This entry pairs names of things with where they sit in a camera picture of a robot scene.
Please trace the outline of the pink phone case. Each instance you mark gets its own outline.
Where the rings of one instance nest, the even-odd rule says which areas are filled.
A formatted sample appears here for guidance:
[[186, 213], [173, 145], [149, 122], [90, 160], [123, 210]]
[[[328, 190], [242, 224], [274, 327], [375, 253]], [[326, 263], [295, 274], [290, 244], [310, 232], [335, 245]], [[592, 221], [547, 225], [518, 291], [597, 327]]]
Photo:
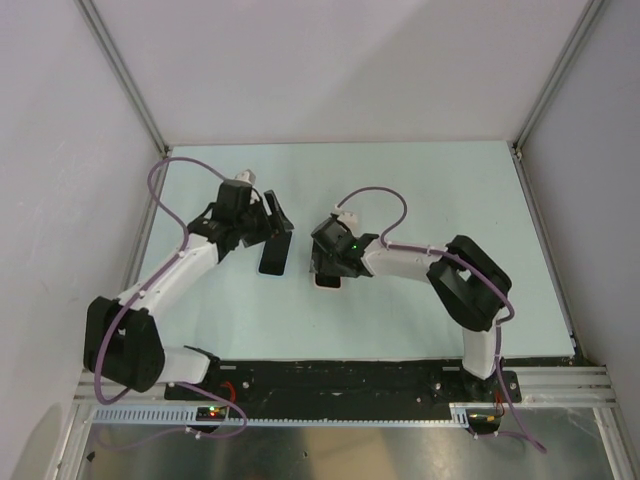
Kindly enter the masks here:
[[320, 289], [339, 290], [342, 286], [342, 279], [339, 276], [315, 274], [314, 284]]

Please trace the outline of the blue smartphone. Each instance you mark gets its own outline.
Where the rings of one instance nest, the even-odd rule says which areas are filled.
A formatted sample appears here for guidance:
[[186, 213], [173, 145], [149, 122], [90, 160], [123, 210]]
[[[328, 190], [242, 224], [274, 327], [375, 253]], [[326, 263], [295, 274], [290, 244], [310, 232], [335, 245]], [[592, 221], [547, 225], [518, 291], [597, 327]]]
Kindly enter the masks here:
[[283, 276], [289, 255], [292, 233], [285, 232], [264, 244], [258, 272], [262, 275]]

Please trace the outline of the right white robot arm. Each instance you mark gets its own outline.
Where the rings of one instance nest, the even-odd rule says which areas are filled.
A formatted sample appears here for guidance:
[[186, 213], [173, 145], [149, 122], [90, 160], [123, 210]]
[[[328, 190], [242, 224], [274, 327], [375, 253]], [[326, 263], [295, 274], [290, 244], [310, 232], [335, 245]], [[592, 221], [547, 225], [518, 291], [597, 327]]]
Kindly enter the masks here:
[[355, 235], [332, 214], [311, 238], [312, 271], [320, 277], [398, 277], [431, 285], [462, 328], [464, 393], [483, 401], [497, 390], [498, 327], [515, 316], [508, 300], [512, 282], [470, 237], [458, 235], [443, 248], [385, 244], [376, 234]]

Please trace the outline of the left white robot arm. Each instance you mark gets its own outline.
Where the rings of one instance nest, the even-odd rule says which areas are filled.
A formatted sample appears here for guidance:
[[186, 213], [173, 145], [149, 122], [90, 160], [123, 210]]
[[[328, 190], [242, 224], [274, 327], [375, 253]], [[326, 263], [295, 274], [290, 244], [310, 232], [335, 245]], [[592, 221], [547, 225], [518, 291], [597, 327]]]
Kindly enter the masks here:
[[213, 355], [195, 347], [164, 345], [160, 317], [238, 246], [259, 245], [293, 228], [273, 191], [258, 193], [241, 179], [223, 181], [216, 200], [182, 227], [181, 244], [164, 265], [118, 297], [99, 296], [91, 302], [85, 368], [140, 393], [157, 383], [186, 383], [197, 397], [214, 397], [222, 376], [210, 367]]

